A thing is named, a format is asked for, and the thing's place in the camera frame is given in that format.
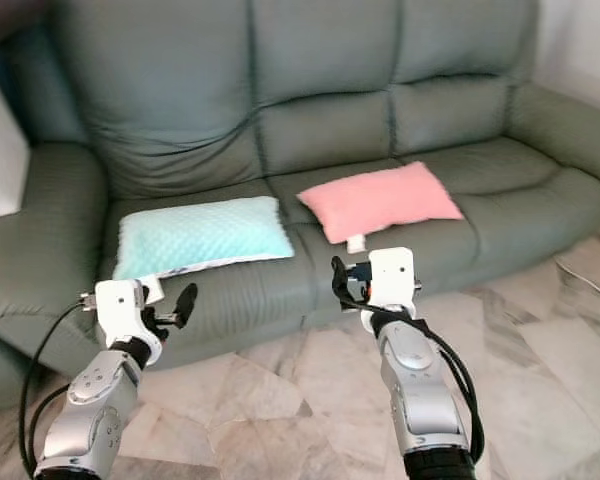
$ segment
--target pink pillow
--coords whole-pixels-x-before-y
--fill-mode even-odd
[[[318,217],[329,243],[433,218],[464,218],[440,180],[422,162],[363,173],[298,194]]]

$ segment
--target marble floor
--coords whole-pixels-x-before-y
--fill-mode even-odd
[[[600,286],[598,237],[558,261]],[[600,480],[600,293],[547,261],[417,306],[474,377],[481,480]],[[148,373],[112,478],[403,480],[379,365],[352,315]],[[26,478],[15,421],[0,412],[0,480]]]

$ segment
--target white wall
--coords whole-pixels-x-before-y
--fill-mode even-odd
[[[536,81],[600,107],[600,0],[541,0]]]

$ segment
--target black cable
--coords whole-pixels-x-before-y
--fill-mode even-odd
[[[376,307],[375,305],[367,305],[364,303],[356,302],[355,300],[351,300],[349,298],[344,298],[342,296],[338,296],[340,303],[345,305],[349,305],[356,309],[368,310],[373,313],[378,313],[381,315],[387,315],[389,317],[395,318],[398,321],[405,322],[409,326],[415,328],[420,331],[425,337],[433,340],[438,346],[441,348],[441,352],[446,353],[449,362],[447,362],[450,366],[451,372],[458,382],[458,386],[460,387],[460,391],[467,402],[467,406],[469,407],[469,411],[471,413],[471,446],[470,446],[470,455],[475,463],[480,460],[482,453],[484,452],[485,440],[484,440],[484,429],[482,426],[482,420],[480,419],[480,414],[478,412],[478,399],[476,396],[475,387],[473,385],[473,380],[471,379],[471,375],[467,370],[467,367],[464,365],[460,356],[455,352],[451,346],[442,339],[438,334],[432,332],[427,327],[420,325],[413,321],[413,319],[404,312],[392,312],[391,310],[386,310],[381,307]]]
[[[82,305],[82,303],[80,303],[80,302],[75,303],[75,304],[71,305],[69,308],[67,308],[64,312],[62,312],[62,314],[60,314],[58,319],[54,322],[54,324],[51,326],[51,328],[45,335],[44,339],[42,340],[42,343],[40,343],[40,346],[36,350],[36,353],[31,358],[31,362],[29,363],[29,369],[27,370],[27,374],[24,377],[24,383],[22,385],[22,392],[20,394],[20,412],[18,415],[18,446],[20,447],[20,458],[22,460],[22,465],[24,466],[24,469],[26,470],[27,475],[29,475],[29,478],[31,478],[32,480],[33,480],[33,473],[35,470],[31,468],[31,464],[30,464],[29,458],[27,456],[27,447],[26,447],[26,439],[25,439],[25,437],[26,437],[26,432],[25,432],[26,418],[25,417],[26,417],[26,410],[27,410],[27,400],[28,400],[27,397],[29,395],[29,384],[31,383],[31,379],[33,378],[33,373],[35,372],[35,369],[38,366],[38,360],[40,358],[40,354],[42,353],[42,350],[44,349],[44,347],[47,345],[47,342],[49,341],[51,334],[53,334],[55,329],[58,328],[58,325],[60,325],[60,322],[62,322],[62,320],[64,320],[71,312],[73,312],[76,308],[80,307],[81,305]]]
[[[36,470],[36,467],[38,466],[38,461],[36,460],[36,452],[35,452],[34,442],[36,439],[36,427],[38,426],[38,421],[40,420],[40,416],[42,415],[42,412],[44,412],[44,409],[47,408],[47,406],[51,402],[53,402],[58,396],[62,395],[67,390],[69,390],[69,385],[70,384],[67,383],[64,387],[60,387],[57,390],[54,390],[53,392],[51,392],[49,395],[47,395],[47,397],[40,403],[40,405],[38,405],[38,408],[36,408],[36,411],[33,414],[33,417],[31,417],[31,423],[29,424],[29,443],[28,443],[27,455],[29,458],[29,465],[31,466],[31,469],[34,472]]]

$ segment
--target robotic hand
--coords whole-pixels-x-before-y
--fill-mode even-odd
[[[97,309],[108,350],[100,352],[69,386],[64,409],[51,425],[36,480],[103,480],[120,447],[133,410],[142,370],[162,353],[168,331],[183,328],[198,289],[189,285],[171,315],[155,316],[145,305],[148,288],[137,280],[105,281],[95,295],[83,295],[86,310]]]
[[[362,323],[377,339],[381,374],[391,392],[398,445],[411,480],[475,479],[474,462],[484,434],[469,374],[444,340],[424,320],[414,320],[413,253],[407,248],[376,250],[370,262],[346,268],[333,257],[333,291],[343,310],[362,309]],[[349,280],[364,282],[363,301],[349,293]],[[472,414],[467,440],[453,396],[442,377],[449,365]]]

